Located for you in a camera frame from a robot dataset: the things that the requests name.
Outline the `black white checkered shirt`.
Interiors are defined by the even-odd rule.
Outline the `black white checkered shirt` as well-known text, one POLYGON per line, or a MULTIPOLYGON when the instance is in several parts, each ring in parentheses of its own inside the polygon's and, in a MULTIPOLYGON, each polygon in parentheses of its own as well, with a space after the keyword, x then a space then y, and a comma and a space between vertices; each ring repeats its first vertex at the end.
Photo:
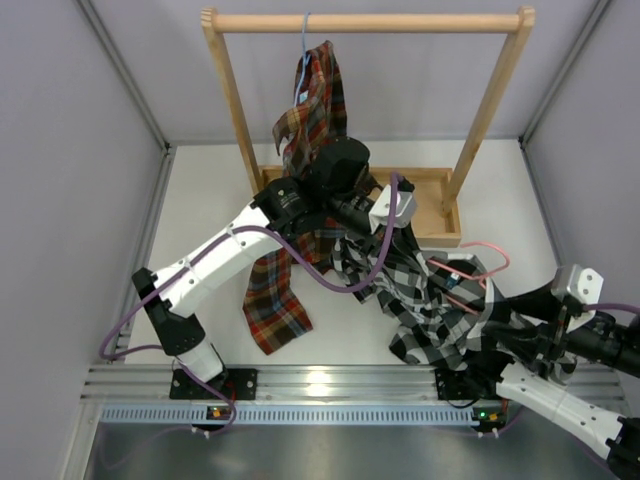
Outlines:
POLYGON ((408 228, 394 232, 382 269, 356 292, 365 303, 398 321, 389 349, 409 365, 465 371, 509 353, 493 338, 500 325, 533 331, 535 325, 514 311, 473 254, 423 250, 408 228))

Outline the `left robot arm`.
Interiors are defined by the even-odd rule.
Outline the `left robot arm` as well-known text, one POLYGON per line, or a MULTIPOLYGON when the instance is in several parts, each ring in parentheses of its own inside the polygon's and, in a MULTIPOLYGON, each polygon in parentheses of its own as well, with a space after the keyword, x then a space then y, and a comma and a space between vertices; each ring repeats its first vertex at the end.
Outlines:
POLYGON ((156 272, 142 268, 132 281, 160 341, 189 374, 193 389, 213 399, 226 386, 226 367, 195 315, 199 303, 259 258, 321 228, 332 219, 350 233, 372 239, 385 231, 373 270, 379 272, 390 247, 398 213, 400 177, 393 173, 374 207, 359 211, 351 200, 369 172, 370 152, 360 141, 340 137, 322 146, 307 172, 269 182, 238 216, 207 243, 156 272), (380 223, 375 207, 382 210, 380 223))

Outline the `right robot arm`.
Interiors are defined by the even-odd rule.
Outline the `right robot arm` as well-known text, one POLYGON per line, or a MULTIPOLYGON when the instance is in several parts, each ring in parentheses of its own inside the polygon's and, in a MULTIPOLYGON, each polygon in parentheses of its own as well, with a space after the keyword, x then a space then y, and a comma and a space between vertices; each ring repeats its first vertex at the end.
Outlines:
POLYGON ((561 274, 512 298, 488 290, 482 332, 490 345, 465 373, 468 390, 528 408, 582 442, 619 479, 639 476, 639 419, 612 405, 614 377, 639 375, 639 326, 599 301, 591 269, 561 274))

